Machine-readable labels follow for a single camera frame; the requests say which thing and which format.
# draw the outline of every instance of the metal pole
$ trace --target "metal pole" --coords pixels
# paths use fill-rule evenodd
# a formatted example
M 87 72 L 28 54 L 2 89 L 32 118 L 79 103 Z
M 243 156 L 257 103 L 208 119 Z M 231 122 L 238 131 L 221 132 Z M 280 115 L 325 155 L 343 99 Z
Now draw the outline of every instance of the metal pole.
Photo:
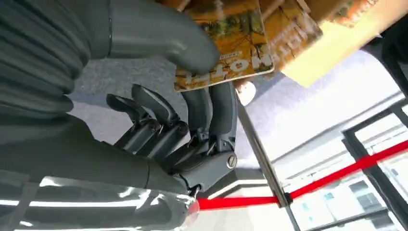
M 342 142 L 356 161 L 369 156 L 364 145 L 357 139 L 355 131 L 344 131 L 343 135 Z M 363 172 L 380 194 L 388 209 L 394 213 L 401 226 L 408 231 L 408 204 L 386 174 L 378 165 L 365 169 Z
M 297 224 L 296 218 L 294 218 L 291 206 L 289 205 L 285 209 L 286 212 L 288 213 L 289 219 L 291 220 L 294 231 L 300 231 L 299 224 Z
M 284 194 L 281 183 L 276 176 L 275 170 L 270 164 L 269 158 L 265 152 L 264 146 L 255 131 L 254 125 L 246 112 L 245 107 L 238 101 L 238 118 L 241 121 L 243 130 L 248 138 L 249 143 L 255 153 L 258 163 L 261 167 L 262 173 L 264 174 L 272 193 L 277 197 L 280 207 L 288 207 L 289 202 Z

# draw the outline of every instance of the red barrier rope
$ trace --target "red barrier rope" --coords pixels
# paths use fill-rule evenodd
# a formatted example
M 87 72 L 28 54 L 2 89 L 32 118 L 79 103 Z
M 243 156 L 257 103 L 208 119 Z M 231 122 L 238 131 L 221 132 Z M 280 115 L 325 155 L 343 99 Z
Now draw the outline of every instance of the red barrier rope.
M 400 154 L 408 149 L 408 141 L 399 143 L 391 148 L 387 148 L 379 153 L 366 156 L 356 161 L 347 167 L 344 167 L 336 172 L 329 174 L 317 181 L 314 181 L 300 189 L 297 189 L 290 193 L 291 198 L 295 199 L 306 193 L 311 193 L 325 185 L 328 185 L 336 180 L 339 180 L 345 176 L 355 173 L 358 170 L 367 169 L 375 165 L 378 161 L 389 158 L 393 155 Z M 275 196 L 268 197 L 234 197 L 234 198 L 215 198 L 215 199 L 197 199 L 200 203 L 201 210 L 210 209 L 226 209 L 226 208 L 238 208 L 247 207 L 251 205 L 265 205 L 277 203 L 278 200 Z

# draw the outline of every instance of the screw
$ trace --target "screw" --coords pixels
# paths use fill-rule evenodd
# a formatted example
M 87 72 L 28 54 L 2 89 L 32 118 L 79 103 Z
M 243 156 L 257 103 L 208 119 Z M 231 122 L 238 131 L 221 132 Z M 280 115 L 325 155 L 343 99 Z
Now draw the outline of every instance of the screw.
M 187 135 L 187 133 L 189 132 L 189 127 L 186 123 L 182 123 L 178 129 L 179 133 L 183 136 Z
M 156 132 L 156 131 L 158 131 L 158 130 L 160 130 L 162 128 L 162 126 L 157 122 L 153 123 L 153 124 L 150 124 L 149 127 L 150 127 L 150 130 L 153 131 L 153 132 Z
M 210 148 L 208 149 L 208 151 L 205 153 L 205 155 L 210 155 L 210 153 L 213 151 L 214 147 L 215 147 L 216 143 L 214 142 Z
M 228 157 L 227 160 L 227 167 L 229 169 L 233 169 L 237 166 L 237 157 L 235 155 L 231 155 L 230 157 Z

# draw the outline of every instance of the metal stanchion pole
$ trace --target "metal stanchion pole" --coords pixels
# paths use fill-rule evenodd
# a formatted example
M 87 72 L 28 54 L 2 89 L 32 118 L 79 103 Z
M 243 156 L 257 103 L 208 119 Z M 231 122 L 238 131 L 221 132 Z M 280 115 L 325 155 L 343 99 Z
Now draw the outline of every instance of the metal stanchion pole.
M 270 164 L 268 155 L 264 149 L 264 146 L 261 143 L 261 140 L 255 131 L 254 125 L 249 118 L 248 113 L 246 112 L 245 107 L 241 104 L 238 100 L 238 118 L 241 121 L 243 130 L 248 138 L 248 141 L 254 151 L 256 159 L 258 160 L 259 166 L 261 167 L 262 173 L 264 174 L 272 193 L 277 197 L 278 203 L 280 207 L 285 207 L 286 212 L 292 222 L 293 228 L 295 231 L 300 231 L 299 225 L 294 218 L 293 212 L 290 208 L 290 203 L 288 198 L 283 191 L 281 183 L 278 180 L 275 170 L 273 169 L 272 165 Z

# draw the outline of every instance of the yellow book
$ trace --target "yellow book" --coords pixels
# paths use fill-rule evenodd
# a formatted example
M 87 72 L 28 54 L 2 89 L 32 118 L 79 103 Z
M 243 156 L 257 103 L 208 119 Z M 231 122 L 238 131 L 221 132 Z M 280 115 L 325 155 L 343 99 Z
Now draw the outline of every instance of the yellow book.
M 185 12 L 211 37 L 221 53 L 206 75 L 176 70 L 174 87 L 186 91 L 273 71 L 268 39 L 257 0 L 216 0 Z
M 378 0 L 348 0 L 341 5 L 330 21 L 353 28 L 377 2 Z
M 282 70 L 322 35 L 319 26 L 297 0 L 285 0 L 264 19 L 264 24 L 272 61 L 278 70 Z

